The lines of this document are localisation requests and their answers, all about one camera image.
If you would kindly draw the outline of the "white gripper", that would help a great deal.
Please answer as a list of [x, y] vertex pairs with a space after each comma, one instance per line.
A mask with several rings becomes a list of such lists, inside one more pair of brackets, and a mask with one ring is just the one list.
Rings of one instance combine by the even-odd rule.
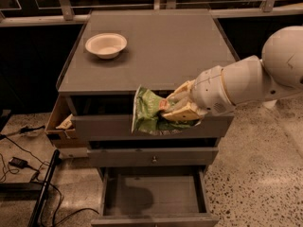
[[190, 121], [202, 119], [207, 113], [217, 116], [233, 112], [235, 106], [223, 87], [222, 71], [220, 66], [215, 66], [202, 72], [194, 83], [193, 80], [184, 82], [167, 99], [180, 101], [191, 90], [193, 102], [172, 108], [168, 113], [162, 113], [162, 116], [169, 121]]

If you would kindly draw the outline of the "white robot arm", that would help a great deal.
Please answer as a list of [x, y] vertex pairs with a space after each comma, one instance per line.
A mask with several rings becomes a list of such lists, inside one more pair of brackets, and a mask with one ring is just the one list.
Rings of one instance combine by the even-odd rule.
[[260, 57], [215, 66], [187, 81], [167, 97], [162, 112], [170, 121], [228, 114], [251, 101], [275, 101], [303, 91], [303, 26], [284, 27], [271, 35]]

